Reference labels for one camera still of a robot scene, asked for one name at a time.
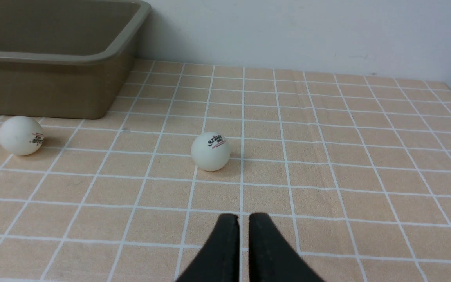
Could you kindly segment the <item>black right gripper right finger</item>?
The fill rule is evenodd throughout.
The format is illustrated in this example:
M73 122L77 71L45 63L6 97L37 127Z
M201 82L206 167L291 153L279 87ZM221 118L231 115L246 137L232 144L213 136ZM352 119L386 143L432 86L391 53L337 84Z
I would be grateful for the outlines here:
M249 216L251 282L322 282L281 235L267 213Z

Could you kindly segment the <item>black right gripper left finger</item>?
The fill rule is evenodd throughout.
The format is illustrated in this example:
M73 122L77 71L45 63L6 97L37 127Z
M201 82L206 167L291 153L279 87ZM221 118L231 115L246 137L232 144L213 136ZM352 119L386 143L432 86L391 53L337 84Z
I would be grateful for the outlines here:
M177 278L178 282L238 282L240 276L238 216L220 214L203 247Z

